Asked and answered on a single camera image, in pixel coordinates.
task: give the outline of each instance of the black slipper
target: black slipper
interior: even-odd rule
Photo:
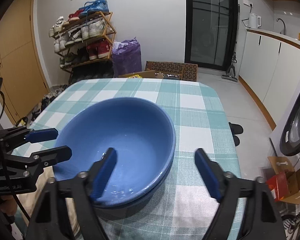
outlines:
[[[233,136],[233,141],[234,141],[234,145],[237,147],[240,144],[240,140],[238,138],[238,136]]]
[[[229,126],[230,126],[232,135],[243,133],[243,128],[241,125],[229,122]]]

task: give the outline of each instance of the table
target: table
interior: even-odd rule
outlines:
[[[78,112],[115,97],[138,97],[152,101],[171,117],[176,130],[173,165],[165,183],[149,203],[133,216],[101,219],[112,239],[202,239],[218,208],[194,164],[194,151],[202,147],[225,171],[241,177],[228,120],[212,88],[188,81],[165,79],[92,79],[77,82],[60,94],[37,117],[31,128],[61,130]],[[52,148],[54,141],[17,148],[13,154]],[[228,239],[236,239],[244,212],[240,200]]]

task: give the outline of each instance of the plastic bag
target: plastic bag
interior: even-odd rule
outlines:
[[[115,41],[112,47],[112,62],[114,77],[142,71],[141,47],[137,38],[123,42]]]

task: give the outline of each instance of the human hand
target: human hand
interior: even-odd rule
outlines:
[[[0,196],[4,202],[0,204],[0,210],[2,213],[6,213],[7,216],[14,216],[17,212],[17,203],[14,200],[13,196]]]

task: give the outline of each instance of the tile floor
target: tile floor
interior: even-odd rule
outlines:
[[[220,98],[228,121],[243,127],[243,134],[238,135],[240,145],[236,147],[242,178],[269,177],[272,171],[267,157],[275,156],[269,139],[272,130],[249,93],[240,82],[217,75],[198,73],[197,81],[212,87]]]

